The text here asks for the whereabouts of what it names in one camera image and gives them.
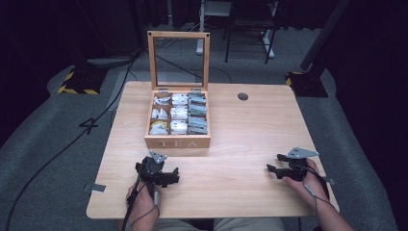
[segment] human hand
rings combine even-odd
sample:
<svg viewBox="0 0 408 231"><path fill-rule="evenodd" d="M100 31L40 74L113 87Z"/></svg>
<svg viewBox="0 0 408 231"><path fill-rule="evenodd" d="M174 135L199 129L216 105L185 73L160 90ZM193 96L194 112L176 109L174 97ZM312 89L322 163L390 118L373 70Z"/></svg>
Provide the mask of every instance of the human hand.
<svg viewBox="0 0 408 231"><path fill-rule="evenodd" d="M307 159L307 164L309 167L311 167L317 173L319 173L318 167L314 161ZM287 176L284 176L282 180L286 184L288 184L289 187L295 190L303 199L303 201L305 201L313 209L316 209L315 196L319 197L322 200L329 201L329 199L326 196L326 193L324 192L323 187L321 186L320 181L314 174L312 174L309 171L307 172L303 182L294 181L293 179Z"/></svg>
<svg viewBox="0 0 408 231"><path fill-rule="evenodd" d="M126 198L130 196L133 188L134 186L129 188ZM129 223L132 224L133 230L153 230L154 223L159 217L159 207L154 203L147 185L142 181L139 182L138 190Z"/></svg>

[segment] black cable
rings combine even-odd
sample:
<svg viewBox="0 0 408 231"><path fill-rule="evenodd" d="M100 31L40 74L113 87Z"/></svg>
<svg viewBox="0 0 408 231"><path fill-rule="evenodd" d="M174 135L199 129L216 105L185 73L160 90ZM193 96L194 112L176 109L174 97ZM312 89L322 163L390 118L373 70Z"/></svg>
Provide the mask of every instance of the black cable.
<svg viewBox="0 0 408 231"><path fill-rule="evenodd" d="M300 218L297 218L297 224L299 226L299 231L302 231L302 221L300 220Z"/></svg>
<svg viewBox="0 0 408 231"><path fill-rule="evenodd" d="M158 209L158 211L159 211L159 216L160 216L159 206L153 205L153 208L152 208L151 210L149 210L147 213L145 213L144 215L142 215L140 218L135 219L135 220L130 224L130 226L133 226L133 224L135 224L135 223L136 223L137 221L139 221L140 219L146 217L148 214L150 214L151 212L153 212L153 210L156 209L156 208Z"/></svg>
<svg viewBox="0 0 408 231"><path fill-rule="evenodd" d="M30 184L34 181L34 179L50 164L52 163L55 159L57 159L59 156L61 156L72 144L74 144L77 140L79 140L88 130L89 128L92 127L93 124L96 123L96 121L99 120L100 117L102 117L106 112L108 112L108 110L112 107L112 105L114 104L114 102L117 100L117 98L120 95L121 90L123 89L124 84L126 83L126 78L127 78L127 74L131 68L131 66L133 65L133 63L135 62L135 59L131 62L131 64L129 64L128 69L126 71L126 75L124 78L124 81L122 83L122 86L120 87L120 91L118 92L118 94L116 95L115 99L112 101L112 103L94 120L91 121L89 127L87 127L86 129L84 129L84 131L82 131L72 142L70 142L67 146L65 146L60 152L58 152L53 158L51 158L48 162L46 162L31 178L30 180L24 185L23 189L19 192L17 198L14 200L14 203L12 205L12 208L10 209L9 212L9 217L7 219L7 223L6 223L6 231L8 231L10 229L10 224L12 222L12 217L13 217L13 213L14 213L14 209L15 206L18 203L18 200L20 199L21 195L24 194L24 192L26 191L26 189L30 186Z"/></svg>
<svg viewBox="0 0 408 231"><path fill-rule="evenodd" d="M135 77L135 80L136 80L136 81L138 81L138 77L136 77L136 75L135 75L132 71L129 71L129 73L132 74L132 75ZM114 107L114 108L112 109L112 111L111 111L111 128L112 128L112 126L114 125L114 113L115 113L115 110L117 109L118 106L119 106L119 105L116 105L116 107Z"/></svg>
<svg viewBox="0 0 408 231"><path fill-rule="evenodd" d="M93 26L93 24L91 23L89 17L87 16L87 13L85 12L84 8L81 6L81 4L78 2L78 0L75 0L76 4L78 5L79 9L81 10L82 14L84 15L85 19L87 20L87 23L89 24L89 26L91 27L91 29L93 30L93 32L95 33L96 37L98 38L98 40L105 46L105 48L107 48L108 50L116 53L117 55L125 55L125 56L132 56L134 54L124 54L124 53L120 53L117 52L115 50L113 50L111 47L109 47L105 41L99 36L99 34L97 33L97 31L95 30L95 27Z"/></svg>
<svg viewBox="0 0 408 231"><path fill-rule="evenodd" d="M144 51L146 54L149 54L149 52L148 52L147 50L143 49L143 51ZM197 74L195 74L195 73L193 73L193 72L191 72L191 71L185 69L184 67L180 66L179 64L170 62L170 61L168 61L167 59L165 59L165 58L163 58L163 57L161 57L161 56L158 56L158 55L156 55L156 57L159 58L160 60L162 60L162 61L168 63L168 64L171 64L171 65L173 65L173 66L175 66L175 67L177 67L177 68L179 68L179 69L181 69L181 70L183 70L183 71L189 73L189 74L192 75L192 76L195 76L195 77L197 77L197 78L199 78L199 79L202 79L202 78L203 78L203 77L201 77L201 76L199 76L199 75L197 75Z"/></svg>

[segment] wooden tea box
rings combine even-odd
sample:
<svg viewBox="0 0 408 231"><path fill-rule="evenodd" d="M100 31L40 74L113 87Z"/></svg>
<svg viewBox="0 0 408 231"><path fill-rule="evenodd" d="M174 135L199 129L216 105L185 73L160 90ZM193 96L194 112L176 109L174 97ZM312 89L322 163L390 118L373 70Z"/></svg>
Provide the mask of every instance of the wooden tea box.
<svg viewBox="0 0 408 231"><path fill-rule="evenodd" d="M144 139L148 148L210 147L208 76L210 34L148 31L152 95ZM157 39L202 39L202 83L167 84L158 81Z"/></svg>

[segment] chair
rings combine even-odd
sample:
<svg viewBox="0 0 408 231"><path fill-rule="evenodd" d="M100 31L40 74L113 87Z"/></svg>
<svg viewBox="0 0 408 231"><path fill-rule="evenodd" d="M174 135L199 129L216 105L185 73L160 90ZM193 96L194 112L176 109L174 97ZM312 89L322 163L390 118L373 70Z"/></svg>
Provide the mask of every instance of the chair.
<svg viewBox="0 0 408 231"><path fill-rule="evenodd" d="M228 54L231 44L263 45L267 47L268 51L265 64L268 63L275 32L279 29L276 22L278 7L279 5L276 0L234 0L232 2L228 25L224 33L224 38L225 34L227 34L226 63L228 63ZM255 42L232 41L232 31L260 32L260 40ZM264 39L264 36L268 36L269 31L272 31L271 38Z"/></svg>

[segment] black device on hand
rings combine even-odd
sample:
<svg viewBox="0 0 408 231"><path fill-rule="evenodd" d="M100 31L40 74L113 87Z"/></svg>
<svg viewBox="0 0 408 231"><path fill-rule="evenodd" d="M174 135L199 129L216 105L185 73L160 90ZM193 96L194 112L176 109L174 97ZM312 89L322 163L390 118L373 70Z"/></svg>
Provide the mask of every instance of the black device on hand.
<svg viewBox="0 0 408 231"><path fill-rule="evenodd" d="M127 198L128 210L122 224L122 231L126 229L126 223L130 214L132 213L136 197L138 197L138 185L140 179L145 183L155 205L157 205L157 196L155 196L154 191L155 186L162 186L162 188L166 188L167 185L179 182L180 177L178 175L178 167L172 172L162 172L163 166L165 165L165 159L167 159L166 155L158 154L152 150L150 150L149 153L151 157L146 156L141 164L136 163L135 168L139 176L135 183L135 187L132 189L130 196Z"/></svg>
<svg viewBox="0 0 408 231"><path fill-rule="evenodd" d="M306 177L307 172L309 171L318 178L327 198L330 199L326 181L307 164L306 160L307 157L313 157L318 155L319 155L318 152L306 150L299 147L294 147L286 156L282 154L277 155L278 160L281 162L287 162L289 168L277 168L271 165L267 165L267 168L268 171L275 173L278 179L282 179L282 177L288 176L298 182L303 181L303 179Z"/></svg>

